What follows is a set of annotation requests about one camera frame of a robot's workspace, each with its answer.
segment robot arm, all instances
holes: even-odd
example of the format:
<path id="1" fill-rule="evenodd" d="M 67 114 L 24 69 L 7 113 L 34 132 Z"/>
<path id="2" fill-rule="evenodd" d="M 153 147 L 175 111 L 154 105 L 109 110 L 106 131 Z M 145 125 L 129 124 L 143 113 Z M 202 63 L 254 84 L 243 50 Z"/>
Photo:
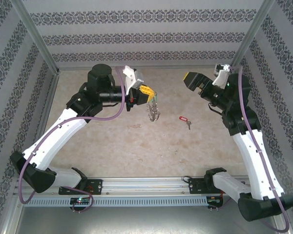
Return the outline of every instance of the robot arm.
<path id="1" fill-rule="evenodd" d="M 26 167 L 23 178 L 37 192 L 42 193 L 49 187 L 68 186 L 75 188 L 79 185 L 84 175 L 77 169 L 56 169 L 49 166 L 57 152 L 67 141 L 82 127 L 89 123 L 89 119 L 76 119 L 60 125 L 64 120 L 73 117 L 94 117 L 99 113 L 103 103 L 122 102 L 122 91 L 120 86 L 115 85 L 112 69 L 105 64 L 97 64 L 88 73 L 87 82 L 84 83 L 78 93 L 74 94 L 66 104 L 57 121 L 47 130 L 44 135 L 28 149 L 14 152 L 11 161 L 20 173 L 24 163 L 30 157 L 39 142 L 53 129 L 59 126 L 54 134 L 51 134 L 36 151 Z M 136 104 L 147 103 L 155 95 L 149 87 L 143 85 L 142 77 L 134 69 L 126 66 L 123 70 L 125 79 L 125 103 L 127 111 Z"/>
<path id="2" fill-rule="evenodd" d="M 215 74 L 218 77 L 214 82 L 200 73 L 189 72 L 184 77 L 185 85 L 192 91 L 198 88 L 198 94 L 203 99 L 209 101 L 209 107 L 218 107 L 222 110 L 222 112 L 218 112 L 210 108 L 221 115 L 223 124 L 237 144 L 248 172 L 251 187 L 234 179 L 223 168 L 215 169 L 210 180 L 212 180 L 214 188 L 224 191 L 238 203 L 240 212 L 247 221 L 278 215 L 281 213 L 280 207 L 270 187 L 263 163 L 242 116 L 238 92 L 238 74 L 229 75 L 229 67 L 229 65 L 216 65 Z M 242 79 L 242 89 L 243 103 L 251 130 L 261 147 L 269 174 L 275 186 L 275 191 L 280 197 L 284 208 L 288 209 L 293 206 L 293 196 L 284 194 L 284 190 L 278 183 L 272 170 L 263 144 L 258 117 L 247 106 L 251 87 L 246 77 Z"/>

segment metal key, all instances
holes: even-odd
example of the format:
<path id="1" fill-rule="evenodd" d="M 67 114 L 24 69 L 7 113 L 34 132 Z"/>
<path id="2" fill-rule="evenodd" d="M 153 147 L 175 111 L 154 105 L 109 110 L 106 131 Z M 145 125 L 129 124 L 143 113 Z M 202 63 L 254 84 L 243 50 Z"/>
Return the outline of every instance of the metal key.
<path id="1" fill-rule="evenodd" d="M 191 130 L 190 125 L 191 125 L 191 121 L 187 121 L 187 125 L 189 127 L 189 130 Z"/>

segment white wallpaper with black pattern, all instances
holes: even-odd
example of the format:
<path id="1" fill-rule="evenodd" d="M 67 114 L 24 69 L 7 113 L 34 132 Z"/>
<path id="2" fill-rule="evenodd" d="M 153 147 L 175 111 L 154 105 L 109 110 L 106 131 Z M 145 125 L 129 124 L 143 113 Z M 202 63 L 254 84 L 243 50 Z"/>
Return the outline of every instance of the white wallpaper with black pattern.
<path id="1" fill-rule="evenodd" d="M 53 79 L 16 16 L 10 1 L 0 0 L 0 222 L 16 182 L 9 156 L 33 143 Z"/>
<path id="2" fill-rule="evenodd" d="M 293 0 L 274 3 L 241 64 L 274 171 L 293 195 Z M 293 208 L 288 214 L 293 225 Z"/>
<path id="3" fill-rule="evenodd" d="M 65 69 L 99 61 L 112 66 L 230 62 L 263 0 L 230 0 L 229 7 L 220 0 L 23 2 Z"/>

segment floor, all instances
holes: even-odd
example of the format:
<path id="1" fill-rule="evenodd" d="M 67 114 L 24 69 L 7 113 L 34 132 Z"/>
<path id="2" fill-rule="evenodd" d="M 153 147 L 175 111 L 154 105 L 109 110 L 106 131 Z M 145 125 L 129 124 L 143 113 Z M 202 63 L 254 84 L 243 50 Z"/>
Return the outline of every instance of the floor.
<path id="1" fill-rule="evenodd" d="M 90 177 L 203 176 L 223 167 L 232 175 L 247 175 L 240 152 L 219 115 L 183 83 L 186 69 L 142 70 L 145 84 L 158 93 L 161 112 L 156 122 L 147 106 L 134 106 L 112 121 L 91 121 L 58 152 L 51 165 L 77 167 Z M 213 69 L 191 69 L 214 79 Z M 47 127 L 86 82 L 88 71 L 62 71 Z M 98 117 L 119 110 L 104 108 Z M 187 117 L 191 130 L 179 116 Z"/>

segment black mount plate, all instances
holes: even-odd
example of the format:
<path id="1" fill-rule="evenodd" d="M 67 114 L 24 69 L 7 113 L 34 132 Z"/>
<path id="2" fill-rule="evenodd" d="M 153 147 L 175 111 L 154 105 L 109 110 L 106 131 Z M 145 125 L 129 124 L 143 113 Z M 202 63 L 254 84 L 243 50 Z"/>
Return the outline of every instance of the black mount plate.
<path id="1" fill-rule="evenodd" d="M 207 188 L 203 178 L 190 178 L 188 180 L 190 194 L 220 194 L 220 189 L 215 187 Z"/>
<path id="2" fill-rule="evenodd" d="M 102 192 L 102 183 L 101 179 L 88 179 L 86 183 L 85 192 L 88 192 L 92 195 L 101 195 Z M 63 187 L 59 188 L 59 195 L 84 195 L 83 193 L 79 193 L 70 189 L 66 189 Z"/>

